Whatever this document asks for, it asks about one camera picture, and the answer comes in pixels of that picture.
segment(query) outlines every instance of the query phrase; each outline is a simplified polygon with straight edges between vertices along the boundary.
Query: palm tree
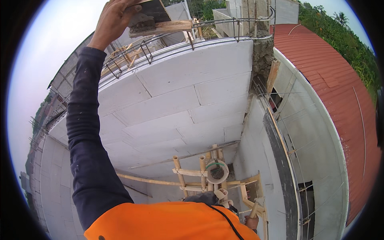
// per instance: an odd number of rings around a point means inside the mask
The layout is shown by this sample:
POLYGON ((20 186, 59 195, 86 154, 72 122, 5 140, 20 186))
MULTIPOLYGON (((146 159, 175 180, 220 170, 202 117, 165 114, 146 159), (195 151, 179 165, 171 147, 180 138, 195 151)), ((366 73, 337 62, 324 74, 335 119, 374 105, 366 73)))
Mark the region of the palm tree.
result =
POLYGON ((345 28, 349 28, 347 23, 349 18, 347 18, 347 16, 343 13, 343 12, 339 12, 339 14, 337 14, 336 12, 333 14, 334 15, 334 19, 340 23, 341 26, 345 27, 345 28))

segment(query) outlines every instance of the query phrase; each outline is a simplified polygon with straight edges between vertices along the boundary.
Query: red roof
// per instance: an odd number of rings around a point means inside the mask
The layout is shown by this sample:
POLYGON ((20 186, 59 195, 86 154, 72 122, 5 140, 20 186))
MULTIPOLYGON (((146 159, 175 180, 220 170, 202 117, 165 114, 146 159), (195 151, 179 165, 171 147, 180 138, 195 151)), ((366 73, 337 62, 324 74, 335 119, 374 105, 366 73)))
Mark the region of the red roof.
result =
POLYGON ((296 24, 276 25, 275 47, 311 83, 336 126, 348 172, 349 224, 367 202, 380 165, 375 108, 367 89, 350 64, 318 35, 302 25, 293 29, 295 26, 296 24), (364 131, 358 101, 366 137, 364 179, 364 131))

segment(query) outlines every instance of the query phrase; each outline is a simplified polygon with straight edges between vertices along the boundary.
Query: black cable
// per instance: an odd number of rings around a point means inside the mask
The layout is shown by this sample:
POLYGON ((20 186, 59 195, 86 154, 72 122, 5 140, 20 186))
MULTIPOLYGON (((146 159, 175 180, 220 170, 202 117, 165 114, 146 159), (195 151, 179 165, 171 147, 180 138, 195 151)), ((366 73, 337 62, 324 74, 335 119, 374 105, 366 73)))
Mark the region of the black cable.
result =
POLYGON ((225 215, 222 211, 210 206, 207 204, 208 207, 220 212, 221 215, 223 215, 225 217, 225 219, 228 221, 229 225, 231 225, 232 227, 232 230, 235 232, 235 234, 238 236, 238 238, 240 238, 240 240, 244 240, 244 238, 240 235, 240 233, 236 230, 235 226, 232 224, 231 220, 229 220, 229 218, 227 217, 227 215, 225 215))

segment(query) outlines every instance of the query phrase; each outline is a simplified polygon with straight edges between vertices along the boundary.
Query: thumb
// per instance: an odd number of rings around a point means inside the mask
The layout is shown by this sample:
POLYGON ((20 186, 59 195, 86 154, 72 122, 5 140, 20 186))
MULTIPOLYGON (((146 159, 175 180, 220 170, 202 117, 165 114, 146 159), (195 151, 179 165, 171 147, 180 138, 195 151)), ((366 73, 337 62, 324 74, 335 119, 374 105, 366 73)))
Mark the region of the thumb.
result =
POLYGON ((128 26, 129 21, 131 20, 132 16, 135 15, 136 13, 140 12, 142 9, 141 5, 134 5, 126 10, 124 10, 123 16, 122 16, 122 23, 125 26, 128 26))

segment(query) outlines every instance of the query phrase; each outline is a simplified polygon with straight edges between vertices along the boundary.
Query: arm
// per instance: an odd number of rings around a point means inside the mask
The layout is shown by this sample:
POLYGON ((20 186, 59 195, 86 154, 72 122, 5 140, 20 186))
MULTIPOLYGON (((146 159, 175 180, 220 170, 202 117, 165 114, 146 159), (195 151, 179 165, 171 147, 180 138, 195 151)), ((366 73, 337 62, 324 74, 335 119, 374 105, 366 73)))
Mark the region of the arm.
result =
POLYGON ((130 17, 137 12, 135 6, 126 9, 133 3, 132 0, 117 0, 105 5, 90 44, 79 54, 68 103, 66 125, 74 176, 73 202, 84 230, 109 209, 133 203, 102 146, 97 99, 106 57, 103 51, 121 36, 130 17))

